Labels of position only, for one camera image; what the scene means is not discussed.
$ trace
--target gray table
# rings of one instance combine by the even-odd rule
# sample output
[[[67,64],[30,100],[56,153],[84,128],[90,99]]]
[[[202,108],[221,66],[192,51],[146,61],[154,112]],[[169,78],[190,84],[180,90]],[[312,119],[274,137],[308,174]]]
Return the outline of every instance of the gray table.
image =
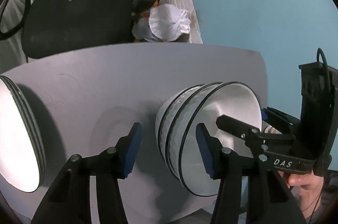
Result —
[[[167,170],[154,133],[161,104],[189,86],[239,81],[253,89],[261,106],[267,105],[266,69],[261,55],[223,46],[103,46],[50,56],[5,75],[27,97],[46,150],[46,178],[34,193],[20,192],[0,177],[0,189],[9,205],[29,218],[72,154],[92,156],[114,146],[133,122],[142,123],[143,142],[133,172],[119,182],[129,223],[167,223],[191,214],[215,197],[189,194]],[[95,206],[93,194],[93,224],[99,223]]]

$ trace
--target blue wall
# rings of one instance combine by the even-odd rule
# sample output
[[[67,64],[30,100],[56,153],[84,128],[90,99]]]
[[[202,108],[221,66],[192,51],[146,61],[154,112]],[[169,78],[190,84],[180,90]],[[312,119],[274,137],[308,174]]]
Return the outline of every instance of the blue wall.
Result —
[[[332,0],[193,0],[203,43],[259,51],[269,106],[300,116],[299,64],[323,49],[338,68],[338,10]],[[338,168],[338,151],[336,155]]]

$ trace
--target tabletop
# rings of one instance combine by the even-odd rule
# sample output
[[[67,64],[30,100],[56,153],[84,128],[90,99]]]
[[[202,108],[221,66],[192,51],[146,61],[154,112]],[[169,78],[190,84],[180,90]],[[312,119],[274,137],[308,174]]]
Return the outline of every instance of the tabletop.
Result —
[[[237,81],[267,106],[264,61],[255,51],[184,43],[100,46],[39,59],[4,73],[26,96],[41,131],[47,171],[43,185],[24,193],[0,176],[9,205],[32,219],[53,179],[75,153],[99,154],[143,125],[133,172],[119,180],[130,224],[168,223],[211,204],[190,194],[168,171],[156,146],[154,123],[162,103],[197,84]],[[93,224],[95,189],[91,187]]]

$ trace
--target metal bolt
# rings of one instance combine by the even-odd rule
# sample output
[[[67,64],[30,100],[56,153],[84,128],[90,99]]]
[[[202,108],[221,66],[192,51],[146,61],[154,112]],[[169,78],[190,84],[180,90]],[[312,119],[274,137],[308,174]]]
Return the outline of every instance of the metal bolt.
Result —
[[[70,157],[70,160],[72,160],[73,162],[77,161],[80,159],[80,155],[79,154],[73,154],[71,157]]]
[[[266,160],[268,160],[267,156],[264,155],[264,154],[260,154],[260,155],[258,156],[258,158],[259,158],[259,160],[261,160],[261,161],[263,161],[263,162],[265,162]]]
[[[222,153],[229,154],[229,153],[231,153],[231,149],[229,149],[227,147],[222,148]]]
[[[268,150],[268,146],[266,146],[266,145],[264,145],[264,144],[263,144],[261,147],[262,147],[262,150],[263,150],[263,151],[267,151],[267,150]]]
[[[107,153],[116,153],[116,148],[115,147],[108,148]]]

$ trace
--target stack of bowls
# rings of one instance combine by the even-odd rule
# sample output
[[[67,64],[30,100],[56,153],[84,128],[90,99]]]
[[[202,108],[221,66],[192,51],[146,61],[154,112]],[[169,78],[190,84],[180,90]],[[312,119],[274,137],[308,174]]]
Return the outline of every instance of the stack of bowls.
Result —
[[[33,112],[18,86],[1,75],[0,174],[30,193],[41,185],[45,169],[45,150]]]
[[[252,157],[243,140],[217,128],[216,119],[221,115],[262,127],[261,108],[255,93],[238,82],[215,82],[184,89],[168,99],[156,116],[160,153],[172,175],[196,196],[217,195],[220,183],[205,172],[196,141],[198,123],[204,123],[223,147]]]

